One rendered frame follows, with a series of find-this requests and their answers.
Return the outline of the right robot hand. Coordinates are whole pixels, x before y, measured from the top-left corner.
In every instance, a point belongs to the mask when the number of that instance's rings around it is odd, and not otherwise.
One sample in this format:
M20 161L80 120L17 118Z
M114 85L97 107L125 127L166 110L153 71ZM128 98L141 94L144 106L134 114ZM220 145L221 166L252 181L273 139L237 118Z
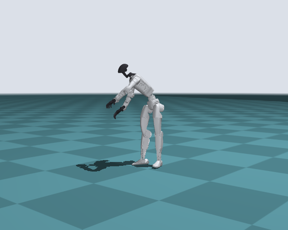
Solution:
M114 118L116 119L116 115L119 114L121 111L123 111L123 109L125 108L125 106L122 106L120 107L119 110L117 110L115 113L114 113Z

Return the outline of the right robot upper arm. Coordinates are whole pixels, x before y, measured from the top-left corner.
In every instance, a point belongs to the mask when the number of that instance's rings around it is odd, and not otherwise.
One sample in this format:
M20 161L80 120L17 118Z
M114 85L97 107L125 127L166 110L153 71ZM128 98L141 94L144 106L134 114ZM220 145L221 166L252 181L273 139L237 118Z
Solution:
M130 98L134 97L134 88L132 88L132 91L130 93L128 93L128 97L130 97Z

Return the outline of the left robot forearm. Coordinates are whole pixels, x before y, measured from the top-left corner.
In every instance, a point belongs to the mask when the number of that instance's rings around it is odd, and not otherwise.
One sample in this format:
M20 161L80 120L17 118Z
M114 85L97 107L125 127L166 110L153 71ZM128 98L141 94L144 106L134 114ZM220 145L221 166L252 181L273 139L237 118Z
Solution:
M119 94L116 95L114 99L116 99L115 103L118 103L119 100L126 95L126 92L124 91L128 86L126 86Z

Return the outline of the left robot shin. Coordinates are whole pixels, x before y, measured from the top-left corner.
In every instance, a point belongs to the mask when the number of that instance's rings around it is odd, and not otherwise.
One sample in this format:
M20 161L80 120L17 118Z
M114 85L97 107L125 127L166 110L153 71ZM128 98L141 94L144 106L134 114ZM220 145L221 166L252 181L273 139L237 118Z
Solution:
M155 146L156 146L157 161L159 160L161 162L161 152L163 148L163 131L161 131L161 135L156 134Z

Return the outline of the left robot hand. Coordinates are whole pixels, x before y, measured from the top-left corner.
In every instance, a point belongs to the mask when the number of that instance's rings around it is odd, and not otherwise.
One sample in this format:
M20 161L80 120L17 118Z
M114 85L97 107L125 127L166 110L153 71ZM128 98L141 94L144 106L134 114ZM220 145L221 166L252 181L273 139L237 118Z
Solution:
M110 108L113 103L114 103L114 105L115 105L115 102L116 102L116 99L112 99L112 101L110 101L110 102L106 105L106 108ZM109 107L109 106L110 106L110 107Z

